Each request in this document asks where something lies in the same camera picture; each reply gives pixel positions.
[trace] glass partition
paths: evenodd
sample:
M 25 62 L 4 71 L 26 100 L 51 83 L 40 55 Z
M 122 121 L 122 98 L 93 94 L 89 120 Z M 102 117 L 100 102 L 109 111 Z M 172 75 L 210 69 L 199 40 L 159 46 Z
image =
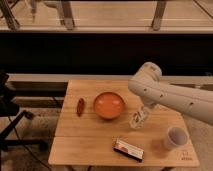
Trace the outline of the glass partition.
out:
M 212 0 L 1 0 L 0 7 L 0 31 L 213 31 Z

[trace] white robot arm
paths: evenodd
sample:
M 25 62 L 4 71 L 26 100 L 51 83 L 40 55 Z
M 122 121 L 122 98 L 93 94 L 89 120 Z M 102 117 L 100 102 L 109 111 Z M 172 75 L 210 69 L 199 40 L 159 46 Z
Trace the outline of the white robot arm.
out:
M 213 125 L 213 92 L 159 82 L 161 69 L 147 62 L 129 81 L 129 90 L 141 97 L 144 106 L 159 103 Z

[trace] wooden table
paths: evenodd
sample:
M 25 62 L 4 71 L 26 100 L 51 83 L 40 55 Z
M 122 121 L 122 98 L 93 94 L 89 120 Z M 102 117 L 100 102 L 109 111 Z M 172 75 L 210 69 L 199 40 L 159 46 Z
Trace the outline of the wooden table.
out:
M 191 139 L 188 143 L 168 151 L 163 138 L 169 126 L 179 126 L 187 131 L 180 113 L 157 105 L 144 125 L 134 130 L 129 126 L 132 114 L 142 105 L 138 96 L 128 90 L 128 81 L 71 80 L 59 117 L 49 163 L 52 165 L 95 166 L 199 166 Z M 111 91 L 123 97 L 125 112 L 117 119 L 106 121 L 94 113 L 95 97 Z M 86 106 L 81 117 L 76 114 L 79 98 Z M 144 149 L 142 163 L 113 151 L 117 138 Z

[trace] small box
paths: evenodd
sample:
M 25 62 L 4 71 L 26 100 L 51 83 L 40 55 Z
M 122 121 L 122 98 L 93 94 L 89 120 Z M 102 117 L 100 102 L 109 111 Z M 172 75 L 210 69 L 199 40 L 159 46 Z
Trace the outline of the small box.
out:
M 120 139 L 116 140 L 114 150 L 139 162 L 143 160 L 143 149 L 128 144 Z

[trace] orange bowl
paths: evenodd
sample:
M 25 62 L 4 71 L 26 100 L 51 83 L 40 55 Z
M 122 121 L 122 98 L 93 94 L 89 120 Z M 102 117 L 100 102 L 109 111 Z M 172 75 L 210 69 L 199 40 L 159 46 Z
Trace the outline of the orange bowl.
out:
M 104 119 L 114 119 L 121 115 L 125 103 L 121 96 L 113 92 L 99 94 L 94 101 L 94 110 Z

